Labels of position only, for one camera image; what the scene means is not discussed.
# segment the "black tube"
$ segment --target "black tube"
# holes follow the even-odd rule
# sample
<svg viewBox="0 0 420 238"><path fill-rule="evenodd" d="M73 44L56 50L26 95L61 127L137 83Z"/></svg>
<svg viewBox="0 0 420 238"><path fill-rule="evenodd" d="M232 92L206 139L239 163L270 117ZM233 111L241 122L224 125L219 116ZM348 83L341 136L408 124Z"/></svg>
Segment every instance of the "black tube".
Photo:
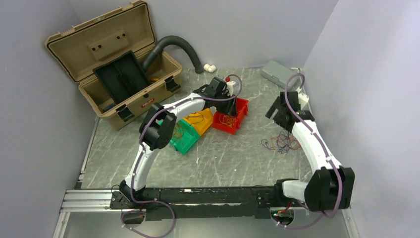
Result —
<svg viewBox="0 0 420 238"><path fill-rule="evenodd" d="M150 53L147 55L146 59L143 61L143 69L146 72L147 69L150 67L150 65L155 61L156 57L162 54L163 48L169 46L169 45L176 45L181 47L187 54L188 57L190 57L191 62L194 65L194 68L196 69L196 73L202 73L204 72L204 68L201 65L200 58L198 58L198 55L194 48L188 43L186 40L182 39L179 36L165 36L161 40L158 41L158 43L155 45L155 47L150 51Z"/></svg>

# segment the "yellow bin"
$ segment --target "yellow bin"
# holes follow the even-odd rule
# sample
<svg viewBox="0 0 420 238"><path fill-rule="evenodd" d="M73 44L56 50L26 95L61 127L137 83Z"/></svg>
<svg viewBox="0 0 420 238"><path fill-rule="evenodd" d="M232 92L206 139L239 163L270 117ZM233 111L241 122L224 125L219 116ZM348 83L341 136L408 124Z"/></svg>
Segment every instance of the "yellow bin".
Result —
<svg viewBox="0 0 420 238"><path fill-rule="evenodd" d="M202 136L213 124L213 113L211 113L210 108L207 108L184 117L184 120L192 125L197 133Z"/></svg>

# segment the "gray wall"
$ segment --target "gray wall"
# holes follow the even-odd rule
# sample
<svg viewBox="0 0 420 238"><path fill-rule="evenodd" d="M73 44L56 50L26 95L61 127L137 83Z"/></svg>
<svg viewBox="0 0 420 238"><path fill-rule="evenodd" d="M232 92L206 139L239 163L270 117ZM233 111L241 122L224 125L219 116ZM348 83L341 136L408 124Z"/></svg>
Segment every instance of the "gray wall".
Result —
<svg viewBox="0 0 420 238"><path fill-rule="evenodd" d="M78 18L68 1L15 0L0 22L0 237L51 237L95 116L43 44Z"/></svg>
<svg viewBox="0 0 420 238"><path fill-rule="evenodd" d="M202 62L217 67L303 66L338 0L148 0L158 39L185 38ZM129 0L70 0L82 21ZM166 49L192 67L181 49Z"/></svg>
<svg viewBox="0 0 420 238"><path fill-rule="evenodd" d="M305 64L329 148L356 173L362 237L420 237L418 1L340 0Z"/></svg>

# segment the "toolbox latch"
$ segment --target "toolbox latch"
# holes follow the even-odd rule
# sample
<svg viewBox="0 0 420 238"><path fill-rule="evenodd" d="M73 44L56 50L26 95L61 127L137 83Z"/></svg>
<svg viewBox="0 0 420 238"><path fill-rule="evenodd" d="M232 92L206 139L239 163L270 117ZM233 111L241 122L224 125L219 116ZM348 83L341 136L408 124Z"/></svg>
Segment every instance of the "toolbox latch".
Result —
<svg viewBox="0 0 420 238"><path fill-rule="evenodd" d="M130 109L128 109L127 105L122 105L121 107L117 108L118 116L124 121L128 121L134 117L134 114L131 113Z"/></svg>
<svg viewBox="0 0 420 238"><path fill-rule="evenodd" d="M165 79L165 82L166 82L166 89L170 91L171 93L181 88L181 85L175 82L175 80L173 79L173 76L170 76L169 78Z"/></svg>

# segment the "gray marble tabletop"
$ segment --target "gray marble tabletop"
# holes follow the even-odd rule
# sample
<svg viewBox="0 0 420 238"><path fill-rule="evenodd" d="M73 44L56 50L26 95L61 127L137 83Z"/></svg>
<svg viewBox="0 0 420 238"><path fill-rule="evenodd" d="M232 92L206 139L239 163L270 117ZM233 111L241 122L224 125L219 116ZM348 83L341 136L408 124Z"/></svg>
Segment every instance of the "gray marble tabletop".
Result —
<svg viewBox="0 0 420 238"><path fill-rule="evenodd" d="M310 179L311 168L302 149L281 154L261 145L262 139L270 141L282 131L265 117L282 89L261 77L260 69L231 68L203 74L185 69L182 90L163 103L188 96L217 74L231 73L241 76L243 90L239 97L249 100L249 112L241 128L231 135L211 127L186 155L166 146L150 170L148 187L273 185L277 179ZM139 148L143 118L144 115L118 131L105 120L99 121L82 188L110 188L127 176Z"/></svg>

